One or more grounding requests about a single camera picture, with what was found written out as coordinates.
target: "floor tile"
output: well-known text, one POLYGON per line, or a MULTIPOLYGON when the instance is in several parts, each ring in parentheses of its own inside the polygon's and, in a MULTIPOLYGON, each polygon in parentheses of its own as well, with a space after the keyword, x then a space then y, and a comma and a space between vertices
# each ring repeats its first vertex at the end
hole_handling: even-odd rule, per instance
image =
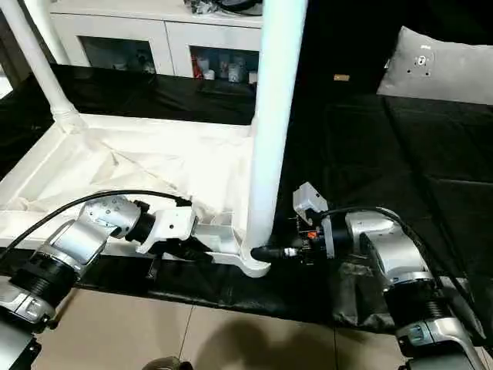
POLYGON ((195 307, 182 360, 195 370, 335 369, 334 331, 319 325, 195 307))
POLYGON ((77 291, 55 331, 40 336, 36 370, 140 370, 178 356, 192 306, 77 291))
POLYGON ((405 359, 393 335, 336 330, 339 370, 396 370, 405 359))

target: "robotic arm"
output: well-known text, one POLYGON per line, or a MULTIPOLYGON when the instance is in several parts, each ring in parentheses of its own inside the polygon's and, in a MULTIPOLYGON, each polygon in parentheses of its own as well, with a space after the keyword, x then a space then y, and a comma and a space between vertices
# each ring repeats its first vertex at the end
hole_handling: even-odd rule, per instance
MULTIPOLYGON (((310 263, 321 257, 334 258, 336 247, 349 242, 374 262, 397 327, 397 342, 409 358, 402 369, 485 370, 420 251, 393 217, 373 211, 348 212, 340 225, 325 215, 326 200, 308 183, 295 192, 293 206, 301 237, 289 247, 253 249, 254 258, 310 263)), ((137 241, 141 253, 167 251, 178 257, 212 260, 206 247, 186 254, 193 249, 181 245, 193 239, 196 215, 192 207, 154 214, 148 210, 147 204, 122 196, 86 202, 76 220, 63 224, 9 282, 0 285, 0 369, 30 368, 41 351, 35 333, 53 327, 56 307, 110 237, 137 241)))
MULTIPOLYGON (((309 184, 293 195, 297 234, 289 247, 252 250, 258 260, 297 259, 312 263, 334 258, 340 245, 352 245, 367 256, 381 282, 381 291, 397 328, 404 356, 400 369, 484 370, 469 334, 451 313, 416 244, 399 223, 376 211, 347 212, 341 223, 329 214, 326 200, 309 184)), ((394 215, 391 211, 384 213, 394 215)))
POLYGON ((34 333, 52 326, 56 307, 109 237, 139 242, 140 253, 169 251, 163 249, 166 242, 180 255, 179 242, 192 236, 196 222, 192 207, 154 214, 148 210, 147 204, 123 196, 86 202, 76 220, 63 224, 10 281, 0 285, 0 369, 30 368, 41 351, 34 333))

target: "white cabinet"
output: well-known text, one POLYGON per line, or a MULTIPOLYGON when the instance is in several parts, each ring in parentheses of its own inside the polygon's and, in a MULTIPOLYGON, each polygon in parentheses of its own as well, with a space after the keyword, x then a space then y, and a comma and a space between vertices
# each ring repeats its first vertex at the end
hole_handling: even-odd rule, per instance
POLYGON ((260 29, 177 22, 166 22, 166 29, 177 76, 193 77, 192 57, 201 53, 211 56, 208 58, 211 64, 218 63, 217 60, 225 53, 231 62, 235 56, 241 56, 248 62, 251 56, 254 61, 250 63, 257 67, 249 69, 258 69, 260 29))
POLYGON ((201 58, 227 79, 226 58, 242 81, 258 69, 262 17, 193 15, 183 0, 58 0, 50 12, 74 66, 197 77, 201 58))
POLYGON ((174 74, 162 21, 73 14, 52 19, 74 66, 174 74))

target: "black tablecloth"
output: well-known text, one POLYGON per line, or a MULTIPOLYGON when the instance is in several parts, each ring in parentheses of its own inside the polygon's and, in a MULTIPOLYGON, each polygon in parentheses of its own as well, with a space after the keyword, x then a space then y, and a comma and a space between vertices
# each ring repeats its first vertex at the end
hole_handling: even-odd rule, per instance
MULTIPOLYGON (((246 125, 254 110, 249 86, 68 66, 55 66, 55 73, 83 113, 246 125)), ((429 240, 457 276, 468 273, 475 300, 489 319, 491 109, 375 95, 321 103, 295 95, 275 233, 278 221, 292 216, 292 192, 304 181, 335 206, 390 208, 429 240)), ((6 130, 0 139, 5 174, 52 123, 33 78, 0 101, 0 123, 6 130)), ((15 251, 3 272, 30 254, 15 251)), ((260 279, 233 266, 166 261, 157 281, 149 283, 148 269, 148 259, 103 256, 79 285, 378 332, 393 326, 377 282, 339 261, 274 265, 260 279)))

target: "gray cushion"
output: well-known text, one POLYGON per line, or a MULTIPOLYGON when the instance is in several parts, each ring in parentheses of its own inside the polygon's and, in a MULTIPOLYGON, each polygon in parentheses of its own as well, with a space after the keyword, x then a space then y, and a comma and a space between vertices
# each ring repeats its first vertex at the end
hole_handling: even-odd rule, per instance
POLYGON ((493 47, 441 42, 402 27, 378 93, 493 105, 493 47))

